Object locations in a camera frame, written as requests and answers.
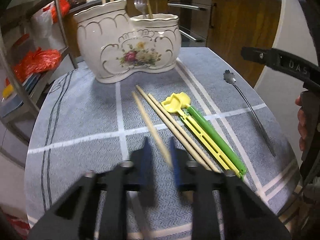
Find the red plastic bag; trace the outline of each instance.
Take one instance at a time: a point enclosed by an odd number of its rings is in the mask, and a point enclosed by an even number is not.
[[[5,214],[7,220],[9,223],[14,227],[14,229],[17,231],[17,233],[23,238],[27,239],[27,236],[30,231],[30,226],[28,223],[23,221],[20,218]]]
[[[70,4],[68,3],[67,0],[59,0],[59,6],[60,6],[62,17],[64,17],[70,10]],[[43,8],[43,11],[45,12],[49,9],[50,9],[50,6]],[[53,23],[58,22],[58,16],[57,16],[57,11],[55,6],[52,7],[51,14],[52,14]]]
[[[32,73],[40,73],[55,69],[61,62],[61,54],[56,49],[29,51],[27,55],[15,65],[14,73],[23,83]]]

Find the green handle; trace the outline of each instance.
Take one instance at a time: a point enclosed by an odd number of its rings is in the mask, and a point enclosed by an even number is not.
[[[229,145],[221,138],[212,125],[204,119],[202,114],[194,107],[189,106],[187,112],[191,114],[193,119],[200,125],[200,127],[209,135],[209,137],[218,145],[218,147],[224,152],[229,160],[237,167],[240,173],[244,176],[247,173],[246,166],[242,163],[239,157],[233,152]]]

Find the yellow plastic handle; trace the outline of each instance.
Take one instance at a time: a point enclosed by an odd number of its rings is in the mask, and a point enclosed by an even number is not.
[[[208,151],[220,163],[225,170],[233,170],[236,175],[241,178],[240,171],[234,166],[224,152],[216,145],[216,143],[208,136],[208,134],[198,125],[198,123],[189,115],[181,115],[181,120],[194,133],[194,135],[204,144]]]

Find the finger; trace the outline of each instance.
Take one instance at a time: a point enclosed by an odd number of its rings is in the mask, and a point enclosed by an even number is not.
[[[300,96],[295,100],[295,104],[296,104],[297,106],[302,106],[302,102],[301,102]]]
[[[298,132],[300,133],[302,139],[305,139],[307,137],[307,129],[305,126],[302,126],[300,123],[298,124]]]
[[[303,152],[304,151],[304,149],[306,148],[306,143],[305,143],[305,141],[302,139],[302,138],[300,138],[300,140],[299,140],[299,147],[300,147],[300,150]]]
[[[306,125],[306,116],[305,116],[302,108],[300,108],[299,111],[298,111],[298,120],[299,120],[299,123],[301,123],[302,126]]]

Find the table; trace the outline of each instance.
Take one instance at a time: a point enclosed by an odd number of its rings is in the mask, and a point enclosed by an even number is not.
[[[252,113],[239,93],[223,80],[229,69],[255,109],[276,151],[274,158]],[[160,74],[134,73],[115,84],[97,82],[84,62],[53,84],[36,120],[29,145],[25,193],[31,226],[85,171],[103,172],[128,159],[150,136],[131,91],[139,84],[162,101],[171,93],[187,93],[248,168],[245,182],[277,213],[294,191],[299,168],[291,146],[271,111],[226,62],[208,48],[181,48],[177,67]],[[151,107],[146,111],[167,146],[172,133]],[[146,210],[153,236],[190,236],[191,206],[182,202],[153,139],[156,207]],[[141,238],[128,210],[129,239]]]

